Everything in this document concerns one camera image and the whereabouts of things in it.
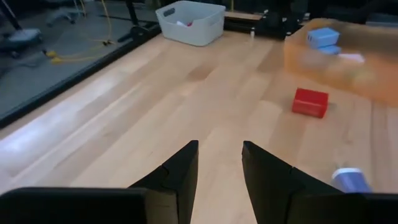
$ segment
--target wooden tabletop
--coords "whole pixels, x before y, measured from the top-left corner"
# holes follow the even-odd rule
[[[0,132],[0,189],[127,187],[200,142],[192,223],[255,223],[241,163],[250,140],[330,183],[361,168],[398,192],[398,110],[284,73],[283,45],[225,32],[207,47],[161,35]],[[317,119],[297,87],[330,94]]]

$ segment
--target orange translucent bin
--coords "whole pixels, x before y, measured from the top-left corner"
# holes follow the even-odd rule
[[[340,33],[343,54],[361,54],[363,63],[311,49],[307,32],[322,27]],[[398,30],[314,19],[286,38],[284,68],[316,82],[398,106]]]

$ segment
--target blue block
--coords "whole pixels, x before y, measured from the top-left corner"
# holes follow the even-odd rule
[[[341,47],[331,45],[331,46],[326,46],[326,47],[320,47],[320,48],[318,48],[318,50],[324,54],[337,55],[337,54],[340,54]]]
[[[307,43],[314,49],[335,45],[340,33],[331,28],[311,30],[307,34]]]

